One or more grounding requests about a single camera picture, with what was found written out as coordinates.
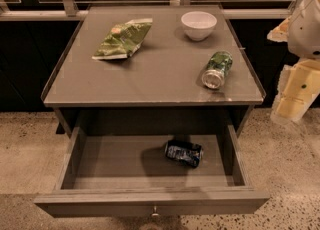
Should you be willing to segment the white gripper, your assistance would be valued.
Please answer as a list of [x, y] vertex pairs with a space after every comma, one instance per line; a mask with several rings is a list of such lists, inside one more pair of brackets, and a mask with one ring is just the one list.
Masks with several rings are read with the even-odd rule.
[[319, 8], [297, 8], [291, 18], [268, 33], [267, 39], [286, 42], [287, 36], [289, 51], [302, 59], [293, 66], [285, 65], [280, 73], [271, 112], [275, 123], [298, 122], [320, 94]]

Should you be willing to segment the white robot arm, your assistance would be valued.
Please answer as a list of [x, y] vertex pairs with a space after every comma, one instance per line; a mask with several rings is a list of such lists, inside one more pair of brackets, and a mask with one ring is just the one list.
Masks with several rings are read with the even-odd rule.
[[286, 42], [299, 57], [280, 73], [271, 119], [281, 125], [298, 122], [320, 94], [320, 0], [302, 0], [267, 39]]

